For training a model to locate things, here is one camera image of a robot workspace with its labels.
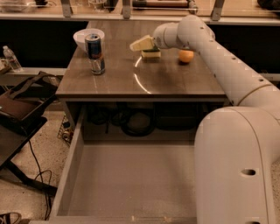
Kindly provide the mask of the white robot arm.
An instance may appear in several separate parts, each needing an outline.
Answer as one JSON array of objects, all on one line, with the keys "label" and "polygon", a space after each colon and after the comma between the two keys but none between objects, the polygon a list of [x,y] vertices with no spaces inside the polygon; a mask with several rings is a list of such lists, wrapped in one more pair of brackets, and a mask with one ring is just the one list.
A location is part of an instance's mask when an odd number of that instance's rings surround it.
[{"label": "white robot arm", "polygon": [[220,45],[197,16],[161,24],[131,51],[197,52],[230,101],[208,114],[194,143],[198,224],[279,224],[271,166],[280,158],[280,90]]}]

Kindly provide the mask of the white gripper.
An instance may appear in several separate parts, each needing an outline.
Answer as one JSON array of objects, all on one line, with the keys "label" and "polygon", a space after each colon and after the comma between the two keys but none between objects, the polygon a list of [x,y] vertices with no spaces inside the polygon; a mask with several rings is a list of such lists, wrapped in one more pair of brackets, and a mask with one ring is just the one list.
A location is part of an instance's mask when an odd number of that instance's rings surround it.
[{"label": "white gripper", "polygon": [[129,49],[132,52],[150,50],[154,47],[154,43],[160,49],[179,49],[182,46],[182,42],[178,38],[178,24],[161,24],[153,32],[153,38],[150,35],[143,36],[130,44]]}]

